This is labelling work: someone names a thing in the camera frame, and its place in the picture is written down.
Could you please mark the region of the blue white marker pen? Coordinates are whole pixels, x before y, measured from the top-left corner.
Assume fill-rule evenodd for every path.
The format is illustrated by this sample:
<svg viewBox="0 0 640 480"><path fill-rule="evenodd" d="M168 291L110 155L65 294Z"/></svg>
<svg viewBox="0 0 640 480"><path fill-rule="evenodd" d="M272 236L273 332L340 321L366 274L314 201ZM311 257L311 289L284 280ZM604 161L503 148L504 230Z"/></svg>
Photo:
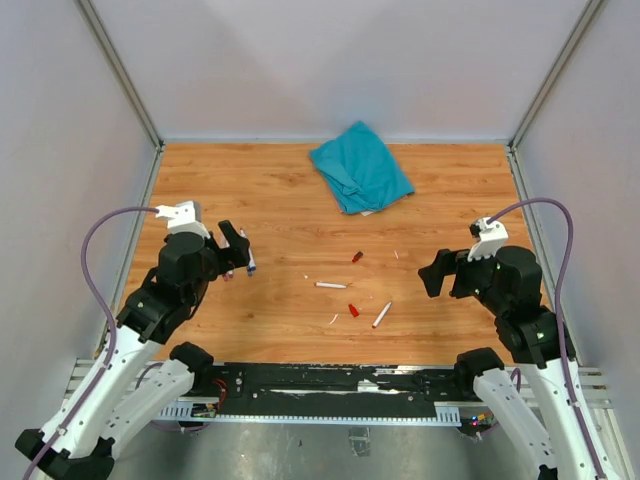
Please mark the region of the blue white marker pen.
<svg viewBox="0 0 640 480"><path fill-rule="evenodd" d="M240 230L240 235L245 239L248 238L248 235L246 234L244 229ZM246 267L246 270L247 270L248 276L252 277L254 275L254 273L256 272L256 270L257 270L257 265L256 265L256 262L255 262L255 257L254 257L254 254L253 254L252 247L248 248L248 254L249 254L249 263L248 263L248 265Z"/></svg>

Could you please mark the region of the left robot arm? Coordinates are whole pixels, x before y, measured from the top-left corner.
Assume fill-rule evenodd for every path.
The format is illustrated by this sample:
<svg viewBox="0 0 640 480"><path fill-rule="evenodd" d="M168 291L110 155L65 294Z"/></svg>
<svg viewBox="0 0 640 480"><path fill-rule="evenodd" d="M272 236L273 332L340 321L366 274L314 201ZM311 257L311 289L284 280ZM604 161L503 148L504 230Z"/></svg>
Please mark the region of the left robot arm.
<svg viewBox="0 0 640 480"><path fill-rule="evenodd" d="M185 342L132 394L129 385L173 333L190 320L208 286L251 261L250 242L228 221L220 247L198 222L172 227L140 287L118 315L109 314L107 346L72 396L41 428L15 443L30 464L52 479L105 479L126 444L176 398L207 393L217 380L214 359Z"/></svg>

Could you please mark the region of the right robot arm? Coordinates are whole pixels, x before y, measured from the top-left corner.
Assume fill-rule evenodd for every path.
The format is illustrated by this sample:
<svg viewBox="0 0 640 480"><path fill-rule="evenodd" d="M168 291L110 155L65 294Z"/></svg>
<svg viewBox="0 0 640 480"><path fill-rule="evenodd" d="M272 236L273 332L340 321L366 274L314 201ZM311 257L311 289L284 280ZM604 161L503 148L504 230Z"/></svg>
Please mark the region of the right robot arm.
<svg viewBox="0 0 640 480"><path fill-rule="evenodd" d="M451 297L473 297L494 315L498 337L527 381L537 408L526 404L490 347L457 357L455 392L484 402L530 478L619 478L588 410L568 332L542 303L542 271L535 255L506 246L487 259L470 261L467 256L465 250L442 249L418 275L429 297L439 296L445 277L453 276Z"/></svg>

